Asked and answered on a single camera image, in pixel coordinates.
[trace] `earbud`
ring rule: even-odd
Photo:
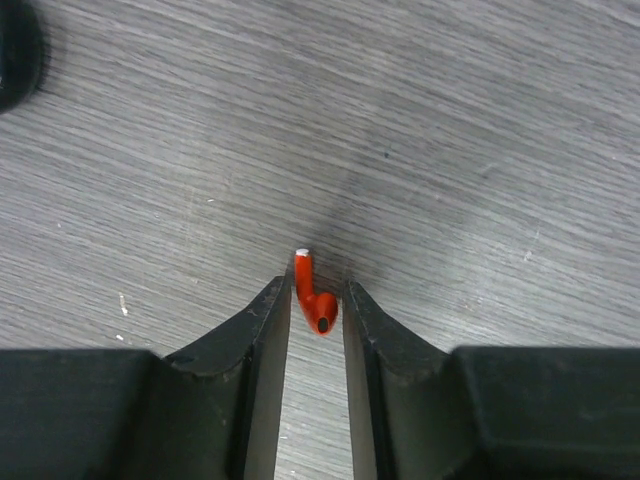
[[[335,295],[313,289],[313,262],[306,248],[296,251],[295,282],[298,302],[311,330],[318,335],[327,335],[336,323],[338,300]]]

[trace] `red earbud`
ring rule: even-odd
[[[298,302],[311,330],[318,335],[327,335],[336,323],[338,300],[330,293],[315,294],[313,262],[307,249],[296,251],[295,276]]]

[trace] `gray wood-grain surface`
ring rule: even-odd
[[[636,1],[39,5],[48,78],[0,118],[0,347],[166,354],[299,246],[443,349],[638,345]],[[276,476],[348,479],[341,328],[292,311]]]

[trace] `black object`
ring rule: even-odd
[[[0,113],[25,101],[40,82],[45,44],[28,0],[0,1]]]
[[[162,360],[0,352],[2,479],[273,477],[291,282]]]
[[[447,355],[343,295],[354,478],[640,479],[640,350]]]
[[[291,283],[165,359],[0,351],[0,479],[273,478]],[[447,355],[353,281],[343,318],[356,480],[640,478],[640,350]]]

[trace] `white speck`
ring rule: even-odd
[[[529,246],[529,248],[533,248],[536,246],[536,244],[538,243],[538,239],[540,238],[540,228],[536,229],[536,236],[533,238],[533,242],[531,243],[531,245]],[[523,260],[525,262],[528,262],[531,259],[531,256],[533,255],[533,252],[531,250],[528,250],[527,253],[524,254],[524,258]]]
[[[129,310],[127,310],[127,303],[124,301],[124,295],[122,294],[122,292],[118,292],[118,295],[120,295],[120,309],[122,310],[122,314],[126,317],[127,315],[129,315]]]

